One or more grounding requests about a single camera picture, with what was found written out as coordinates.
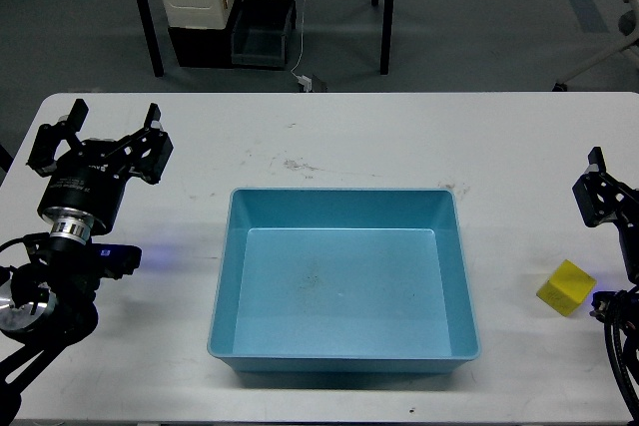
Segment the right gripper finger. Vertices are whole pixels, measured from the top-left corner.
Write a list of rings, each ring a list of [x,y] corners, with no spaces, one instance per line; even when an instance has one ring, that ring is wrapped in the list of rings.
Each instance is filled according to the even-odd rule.
[[[593,147],[587,159],[586,171],[572,187],[585,225],[596,227],[611,222],[621,227],[637,226],[638,190],[607,173],[600,147]]]

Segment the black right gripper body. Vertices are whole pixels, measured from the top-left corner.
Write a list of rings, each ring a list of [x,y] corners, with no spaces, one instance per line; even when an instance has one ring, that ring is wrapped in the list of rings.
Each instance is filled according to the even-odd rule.
[[[638,284],[638,220],[630,213],[620,213],[617,220],[620,247],[628,280]]]

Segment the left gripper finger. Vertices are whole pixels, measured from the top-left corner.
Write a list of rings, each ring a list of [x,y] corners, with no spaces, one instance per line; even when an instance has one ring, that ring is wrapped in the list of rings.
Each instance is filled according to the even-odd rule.
[[[139,178],[156,185],[173,151],[172,141],[160,119],[159,106],[151,103],[143,126],[116,141],[103,154],[105,172],[120,180]]]
[[[89,108],[83,99],[76,99],[70,113],[55,125],[42,124],[36,134],[27,166],[40,177],[49,177],[57,169],[56,151],[66,141],[72,152],[80,151],[82,142],[77,138],[88,115]]]

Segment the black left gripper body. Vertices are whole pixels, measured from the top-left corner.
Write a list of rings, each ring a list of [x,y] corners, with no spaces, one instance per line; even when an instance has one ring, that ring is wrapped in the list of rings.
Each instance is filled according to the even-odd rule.
[[[58,145],[57,141],[38,143],[38,174],[49,179],[38,216],[48,222],[62,216],[88,216],[93,235],[109,233],[129,179],[130,140],[90,139],[55,159]]]

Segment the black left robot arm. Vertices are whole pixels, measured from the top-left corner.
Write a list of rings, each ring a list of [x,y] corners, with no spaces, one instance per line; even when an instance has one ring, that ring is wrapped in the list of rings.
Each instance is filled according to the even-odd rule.
[[[51,228],[1,246],[21,244],[28,256],[21,266],[1,269],[1,332],[21,345],[1,362],[4,425],[15,419],[35,378],[96,329],[102,279],[139,267],[139,247],[94,239],[112,231],[127,181],[157,184],[173,150],[157,104],[138,131],[117,141],[80,140],[88,112],[78,99],[68,116],[39,127],[27,165],[49,181],[37,213]]]

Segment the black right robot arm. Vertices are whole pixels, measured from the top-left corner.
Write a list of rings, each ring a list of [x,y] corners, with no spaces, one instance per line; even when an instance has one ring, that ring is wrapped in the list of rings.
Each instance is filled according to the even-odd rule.
[[[607,173],[599,147],[588,154],[588,167],[572,187],[583,222],[588,227],[613,224],[628,290],[597,291],[590,315],[604,328],[606,353],[622,399],[638,423],[638,191]]]

